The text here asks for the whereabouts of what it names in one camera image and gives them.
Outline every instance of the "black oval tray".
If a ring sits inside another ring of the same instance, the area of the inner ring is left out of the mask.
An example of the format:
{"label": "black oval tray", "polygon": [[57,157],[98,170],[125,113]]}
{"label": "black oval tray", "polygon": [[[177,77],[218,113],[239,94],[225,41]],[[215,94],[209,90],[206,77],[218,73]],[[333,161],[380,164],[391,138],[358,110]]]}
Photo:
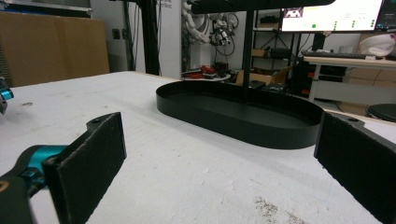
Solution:
{"label": "black oval tray", "polygon": [[157,89],[157,108],[170,117],[269,148],[296,149],[318,140],[324,111],[306,100],[269,91],[179,81]]}

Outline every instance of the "keyboard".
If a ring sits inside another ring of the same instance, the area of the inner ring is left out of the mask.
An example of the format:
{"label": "keyboard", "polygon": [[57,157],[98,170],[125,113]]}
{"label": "keyboard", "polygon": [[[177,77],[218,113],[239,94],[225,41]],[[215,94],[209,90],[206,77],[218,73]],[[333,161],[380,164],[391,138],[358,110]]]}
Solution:
{"label": "keyboard", "polygon": [[367,54],[359,54],[359,53],[330,53],[330,52],[315,52],[315,51],[307,51],[304,50],[301,52],[306,57],[321,57],[321,58],[345,58],[345,59],[366,59]]}

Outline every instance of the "computer monitor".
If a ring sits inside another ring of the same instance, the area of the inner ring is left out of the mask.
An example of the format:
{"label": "computer monitor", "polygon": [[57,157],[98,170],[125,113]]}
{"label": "computer monitor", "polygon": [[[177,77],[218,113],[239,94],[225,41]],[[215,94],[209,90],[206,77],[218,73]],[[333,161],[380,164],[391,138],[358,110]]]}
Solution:
{"label": "computer monitor", "polygon": [[336,0],[321,7],[282,8],[279,30],[301,33],[370,32],[375,29],[382,2]]}
{"label": "computer monitor", "polygon": [[396,0],[384,1],[375,29],[377,31],[396,31]]}

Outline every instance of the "white table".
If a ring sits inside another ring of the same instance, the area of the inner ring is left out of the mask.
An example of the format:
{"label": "white table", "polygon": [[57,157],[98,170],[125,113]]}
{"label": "white table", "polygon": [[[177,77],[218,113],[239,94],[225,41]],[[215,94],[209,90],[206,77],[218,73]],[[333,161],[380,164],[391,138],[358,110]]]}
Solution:
{"label": "white table", "polygon": [[310,102],[313,102],[315,98],[320,98],[362,105],[396,104],[396,89],[394,88],[318,80],[322,65],[396,70],[394,61],[320,57],[304,57],[304,61],[317,66],[308,98]]}
{"label": "white table", "polygon": [[[128,157],[89,223],[378,223],[314,147],[256,147],[159,112],[155,91],[172,81],[123,72],[12,89],[0,175],[26,148],[69,145],[90,119],[120,111]],[[394,125],[365,121],[396,143]],[[58,222],[47,191],[31,202],[38,223]]]}

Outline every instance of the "monitor screen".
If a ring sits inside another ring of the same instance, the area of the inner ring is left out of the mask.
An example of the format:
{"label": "monitor screen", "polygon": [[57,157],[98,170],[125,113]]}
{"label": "monitor screen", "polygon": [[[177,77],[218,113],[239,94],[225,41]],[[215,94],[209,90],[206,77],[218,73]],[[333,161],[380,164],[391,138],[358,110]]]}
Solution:
{"label": "monitor screen", "polygon": [[281,9],[283,32],[373,31],[383,0],[336,0],[322,7]]}
{"label": "monitor screen", "polygon": [[385,0],[381,7],[375,29],[389,31],[396,29],[396,0]]}

